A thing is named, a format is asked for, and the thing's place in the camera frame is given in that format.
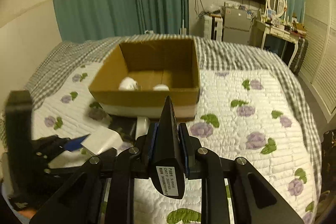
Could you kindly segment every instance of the bed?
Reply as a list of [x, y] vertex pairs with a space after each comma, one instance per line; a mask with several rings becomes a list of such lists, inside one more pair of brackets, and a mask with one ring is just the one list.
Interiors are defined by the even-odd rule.
[[[104, 57], [122, 41], [178, 37], [136, 35], [59, 44], [26, 85], [34, 102], [33, 138], [78, 137], [108, 126], [108, 115], [87, 89]], [[187, 124], [189, 133], [221, 157], [246, 157], [310, 224], [320, 196], [321, 148], [299, 82], [271, 52], [191, 38], [198, 52], [201, 94], [196, 118]], [[73, 164], [76, 160], [67, 158]], [[150, 181], [137, 180], [135, 223], [198, 223], [200, 197], [200, 181], [187, 181], [184, 198], [173, 200], [160, 195]]]

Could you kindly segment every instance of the white bedspread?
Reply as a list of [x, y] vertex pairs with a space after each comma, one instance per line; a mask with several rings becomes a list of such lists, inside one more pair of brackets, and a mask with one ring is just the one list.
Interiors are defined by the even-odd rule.
[[[91, 104], [94, 99], [88, 91], [100, 66], [77, 68], [45, 98], [34, 112], [34, 139], [55, 134], [75, 138], [108, 126], [109, 117]], [[200, 75], [202, 94], [196, 119], [188, 123], [189, 133], [220, 157], [247, 158], [301, 217], [309, 214], [316, 197], [314, 173], [300, 125], [278, 80], [266, 70], [201, 70]], [[68, 163], [84, 161], [79, 154]], [[197, 213], [172, 213], [180, 208], [201, 212], [200, 181], [186, 181], [184, 198], [176, 200], [159, 194], [150, 180], [136, 180], [135, 223], [197, 223]], [[179, 219], [185, 215], [189, 218]]]

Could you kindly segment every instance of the open cardboard box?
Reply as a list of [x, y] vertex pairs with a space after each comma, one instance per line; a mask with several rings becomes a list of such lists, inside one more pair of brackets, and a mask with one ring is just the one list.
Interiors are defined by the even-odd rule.
[[[125, 77], [141, 90], [118, 90]], [[169, 91], [153, 91], [164, 84]], [[200, 75], [192, 39], [122, 42], [107, 57], [89, 90], [109, 114], [159, 118], [169, 95], [175, 116], [194, 119], [200, 91]]]

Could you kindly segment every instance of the refrigerator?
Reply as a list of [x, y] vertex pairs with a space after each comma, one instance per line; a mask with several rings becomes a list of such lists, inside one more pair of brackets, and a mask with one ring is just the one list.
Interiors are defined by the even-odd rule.
[[248, 45], [251, 17], [245, 10], [225, 7], [222, 41]]

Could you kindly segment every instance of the white vanity mirror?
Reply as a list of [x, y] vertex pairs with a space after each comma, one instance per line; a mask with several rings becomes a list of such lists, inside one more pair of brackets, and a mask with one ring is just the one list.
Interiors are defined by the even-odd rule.
[[275, 11], [275, 17], [281, 17], [285, 12], [286, 0], [267, 0], [268, 9]]

